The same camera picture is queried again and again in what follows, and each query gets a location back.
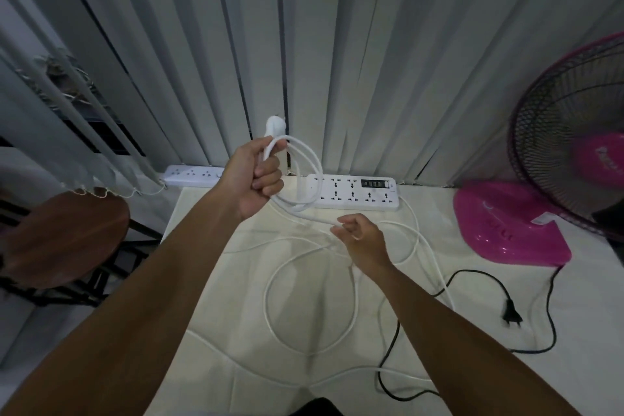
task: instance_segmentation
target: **person's left hand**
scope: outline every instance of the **person's left hand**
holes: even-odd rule
[[[286,148],[286,140],[279,140],[271,156],[258,162],[260,153],[271,143],[273,137],[256,138],[239,146],[225,165],[217,187],[223,194],[237,202],[240,219],[248,219],[268,202],[269,196],[284,187],[279,159],[275,154]]]

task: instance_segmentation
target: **black plug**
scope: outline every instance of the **black plug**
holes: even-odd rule
[[[507,323],[507,325],[510,325],[511,322],[515,322],[519,327],[522,322],[522,316],[518,314],[518,311],[515,309],[513,303],[514,302],[511,299],[507,300],[507,303],[505,304],[505,312],[503,313],[503,320]]]

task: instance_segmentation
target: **black power cord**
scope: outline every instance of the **black power cord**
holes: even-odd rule
[[[563,266],[557,267],[554,273],[550,276],[550,286],[549,286],[548,294],[546,296],[546,316],[548,316],[548,320],[550,322],[550,328],[552,330],[552,343],[545,349],[539,349],[539,350],[509,349],[511,353],[537,355],[537,354],[543,354],[545,352],[548,352],[553,347],[555,347],[555,344],[557,343],[557,329],[555,328],[555,322],[552,320],[552,317],[550,315],[550,296],[552,295],[552,291],[555,287],[555,278],[559,274],[559,271],[562,270],[562,268]],[[507,291],[507,288],[505,288],[505,285],[503,285],[503,283],[495,276],[490,275],[489,273],[481,271],[481,270],[472,270],[472,269],[457,270],[455,273],[453,273],[450,276],[450,278],[448,279],[446,283],[446,286],[448,287],[450,285],[450,282],[453,281],[453,278],[455,278],[455,276],[461,272],[479,273],[481,275],[488,276],[489,278],[492,278],[493,280],[495,280],[495,282],[498,283],[499,286],[501,286],[501,289],[503,289],[503,292],[505,293],[505,296],[507,297],[507,303],[505,304],[505,311],[503,312],[503,317],[502,317],[503,320],[507,324],[510,324],[511,322],[516,322],[518,326],[520,325],[520,323],[522,322],[522,317],[516,311],[515,306],[513,304],[514,302],[512,301],[511,296],[509,295],[509,291]],[[437,293],[432,294],[432,296],[433,297],[440,296],[442,293],[444,293],[444,291],[445,289],[442,289],[438,291]],[[392,349],[394,349],[394,344],[396,344],[396,339],[399,337],[400,331],[401,331],[401,323],[397,320],[396,331],[394,331],[394,336],[392,338],[392,341],[390,342],[390,345],[388,346],[386,355],[384,355],[384,357],[381,359],[381,362],[379,363],[380,367],[384,366],[384,364],[386,363],[386,360],[388,359],[388,357],[390,356],[390,353],[392,352]],[[408,396],[408,397],[396,396],[390,390],[388,390],[386,386],[384,385],[384,382],[381,379],[381,372],[377,372],[377,381],[379,382],[379,386],[381,386],[381,389],[384,390],[384,393],[396,401],[407,402],[407,401],[415,400],[417,397],[422,396],[425,393],[431,393],[433,395],[440,396],[440,393],[433,391],[433,390],[423,390],[423,391],[418,392],[415,395]]]

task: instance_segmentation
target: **pink fan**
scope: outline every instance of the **pink fan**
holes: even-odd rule
[[[574,51],[525,92],[507,149],[524,183],[469,183],[454,198],[462,237],[500,263],[562,265],[557,216],[624,241],[624,33]]]

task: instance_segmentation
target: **power outlet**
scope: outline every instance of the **power outlet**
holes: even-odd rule
[[[316,191],[316,175],[306,176],[308,197]],[[323,175],[321,199],[313,204],[320,209],[359,209],[362,211],[396,211],[399,193],[391,177]]]
[[[187,166],[173,164],[160,176],[169,186],[190,186],[192,188],[212,188],[223,174],[217,166]]]

